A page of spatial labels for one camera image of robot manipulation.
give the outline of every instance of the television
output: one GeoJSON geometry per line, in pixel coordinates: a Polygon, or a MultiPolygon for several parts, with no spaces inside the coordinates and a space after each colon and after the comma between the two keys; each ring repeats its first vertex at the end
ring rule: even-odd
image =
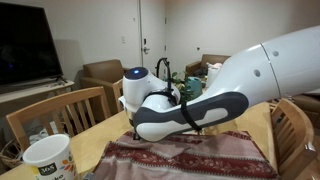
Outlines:
{"type": "Polygon", "coordinates": [[[44,8],[0,3],[0,87],[62,75],[44,8]]]}

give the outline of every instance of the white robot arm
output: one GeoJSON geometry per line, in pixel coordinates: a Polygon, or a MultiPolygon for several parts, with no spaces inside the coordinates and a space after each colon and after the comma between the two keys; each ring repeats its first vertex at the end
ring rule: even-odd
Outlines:
{"type": "Polygon", "coordinates": [[[290,33],[230,57],[207,91],[175,105],[177,88],[147,69],[123,78],[121,101],[136,133],[158,141],[171,134],[216,125],[240,116],[260,102],[320,88],[320,26],[290,33]]]}

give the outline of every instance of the white door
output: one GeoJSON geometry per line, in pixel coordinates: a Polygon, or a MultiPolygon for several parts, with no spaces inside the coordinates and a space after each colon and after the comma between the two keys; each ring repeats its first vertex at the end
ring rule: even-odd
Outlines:
{"type": "MultiPolygon", "coordinates": [[[[165,0],[139,0],[141,18],[142,66],[156,73],[159,59],[165,57],[166,27],[165,0]]],[[[163,78],[165,65],[160,64],[159,78],[163,78]]]]}

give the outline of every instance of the wooden table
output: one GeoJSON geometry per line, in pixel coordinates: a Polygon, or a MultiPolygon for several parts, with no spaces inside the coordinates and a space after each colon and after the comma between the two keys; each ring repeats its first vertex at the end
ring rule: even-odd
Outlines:
{"type": "MultiPolygon", "coordinates": [[[[115,141],[132,127],[125,112],[120,112],[98,125],[84,131],[71,139],[71,151],[79,173],[92,170],[99,162],[100,156],[109,141],[115,141]]],[[[206,128],[206,134],[218,134],[228,130],[248,131],[257,145],[275,165],[271,118],[268,103],[261,103],[249,108],[242,116],[233,121],[206,128]]],[[[0,180],[24,179],[33,176],[27,165],[22,164],[0,176],[0,180]]]]}

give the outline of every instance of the red patterned cloth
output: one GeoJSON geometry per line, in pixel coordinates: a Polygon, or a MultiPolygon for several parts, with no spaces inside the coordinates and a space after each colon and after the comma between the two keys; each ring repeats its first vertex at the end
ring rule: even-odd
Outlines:
{"type": "Polygon", "coordinates": [[[280,179],[247,132],[174,135],[156,143],[133,135],[109,142],[95,180],[280,179]]]}

